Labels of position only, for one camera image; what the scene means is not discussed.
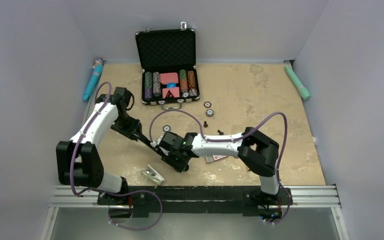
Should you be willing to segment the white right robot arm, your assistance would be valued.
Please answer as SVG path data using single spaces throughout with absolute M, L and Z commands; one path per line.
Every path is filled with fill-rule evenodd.
M 268 204 L 280 198 L 277 163 L 279 144 L 252 127 L 231 135 L 201 135 L 188 132 L 181 137 L 165 132 L 154 143 L 161 158 L 177 172 L 186 171 L 192 158 L 228 156 L 240 159 L 260 179 L 260 196 Z

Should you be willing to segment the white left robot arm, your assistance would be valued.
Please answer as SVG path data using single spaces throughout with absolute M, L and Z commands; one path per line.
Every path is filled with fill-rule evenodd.
M 118 205 L 128 201 L 127 180 L 104 170 L 98 148 L 108 130 L 151 145 L 142 133 L 140 121 L 128 115 L 133 99 L 133 94 L 125 87 L 116 87 L 112 94 L 100 95 L 92 115 L 79 132 L 56 145 L 58 180 L 62 185 L 107 192 Z

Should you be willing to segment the black stapler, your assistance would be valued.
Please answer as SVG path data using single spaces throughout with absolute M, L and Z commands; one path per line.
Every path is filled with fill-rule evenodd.
M 142 143 L 144 143 L 146 146 L 148 146 L 150 149 L 152 149 L 156 154 L 161 156 L 161 158 L 166 156 L 166 154 L 157 145 L 153 146 L 154 142 L 151 142 L 148 138 L 145 137 L 144 139 L 141 139 L 140 141 Z

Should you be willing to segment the red white staple box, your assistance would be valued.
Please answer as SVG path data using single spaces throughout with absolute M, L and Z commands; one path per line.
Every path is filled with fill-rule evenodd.
M 204 157 L 207 164 L 227 158 L 226 155 L 207 155 Z

